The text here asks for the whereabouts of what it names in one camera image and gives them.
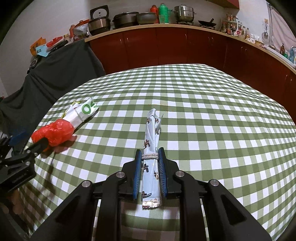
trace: green thermos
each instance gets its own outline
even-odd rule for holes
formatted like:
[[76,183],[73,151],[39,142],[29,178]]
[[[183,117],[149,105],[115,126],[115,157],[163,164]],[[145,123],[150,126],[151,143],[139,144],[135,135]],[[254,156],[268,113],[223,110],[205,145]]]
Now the green thermos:
[[159,23],[169,23],[168,18],[170,16],[170,10],[164,3],[162,3],[159,6],[158,12],[159,12]]

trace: wooden countertop edge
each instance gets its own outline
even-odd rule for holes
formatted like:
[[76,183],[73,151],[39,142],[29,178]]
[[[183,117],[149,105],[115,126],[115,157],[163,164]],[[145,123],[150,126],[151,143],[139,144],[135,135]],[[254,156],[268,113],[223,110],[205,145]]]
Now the wooden countertop edge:
[[126,28],[119,28],[119,29],[114,29],[111,31],[107,31],[101,34],[97,34],[95,36],[91,36],[87,39],[85,39],[85,42],[89,42],[92,41],[94,39],[109,35],[109,34],[114,34],[114,33],[119,33],[119,32],[123,32],[123,31],[127,31],[127,30],[133,30],[133,29],[140,29],[140,28],[158,28],[158,27],[174,27],[174,28],[191,28],[191,29],[198,29],[198,30],[202,30],[202,31],[207,31],[207,32],[212,32],[215,34],[220,34],[220,35],[224,35],[227,36],[228,38],[232,38],[244,43],[247,43],[257,49],[260,49],[261,51],[264,51],[265,53],[269,54],[270,56],[274,57],[276,60],[280,61],[283,65],[285,65],[288,69],[290,69],[295,75],[296,75],[296,70],[292,68],[292,66],[290,66],[288,63],[286,63],[284,60],[282,60],[280,57],[276,56],[275,54],[273,54],[272,52],[263,49],[262,47],[255,45],[251,42],[239,39],[237,37],[228,35],[228,34],[224,34],[222,32],[216,31],[216,30],[211,30],[211,29],[206,29],[206,28],[201,28],[201,27],[197,27],[197,26],[190,26],[190,25],[182,25],[182,24],[147,24],[147,25],[137,25],[137,26],[132,26],[132,27],[126,27]]

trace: red thermos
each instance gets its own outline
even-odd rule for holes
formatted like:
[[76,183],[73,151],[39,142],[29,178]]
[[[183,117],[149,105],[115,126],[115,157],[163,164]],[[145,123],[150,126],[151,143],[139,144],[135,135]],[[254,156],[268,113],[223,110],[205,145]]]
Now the red thermos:
[[158,7],[156,7],[156,5],[152,5],[152,7],[150,8],[150,12],[154,12],[157,15],[157,20],[155,21],[155,23],[159,23],[159,18],[158,18]]

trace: sink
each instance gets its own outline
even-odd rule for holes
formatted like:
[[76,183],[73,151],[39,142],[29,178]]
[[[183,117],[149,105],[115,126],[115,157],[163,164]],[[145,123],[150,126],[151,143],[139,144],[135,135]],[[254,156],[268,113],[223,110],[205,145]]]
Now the sink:
[[282,60],[284,60],[287,64],[289,64],[293,69],[296,68],[296,64],[293,64],[290,60],[288,60],[287,58],[285,58],[283,55],[281,55],[279,52],[273,50],[272,48],[265,46],[266,49],[270,52],[272,52],[273,54],[277,55],[278,57],[280,57]]

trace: tablecloth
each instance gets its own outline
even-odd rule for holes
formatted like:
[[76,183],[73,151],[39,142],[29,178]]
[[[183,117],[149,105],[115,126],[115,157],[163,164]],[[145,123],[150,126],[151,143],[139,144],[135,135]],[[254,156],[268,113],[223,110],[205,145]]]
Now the tablecloth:
[[[32,231],[83,180],[103,181],[133,160],[143,149],[152,108],[163,114],[158,147],[180,170],[202,181],[218,179],[273,240],[292,219],[296,127],[274,100],[206,65],[153,66],[88,81],[61,97],[37,129],[89,97],[99,111],[77,128],[70,148],[39,155],[37,176],[20,189]],[[122,240],[179,240],[178,201],[142,210],[138,198],[123,202],[121,211]]]

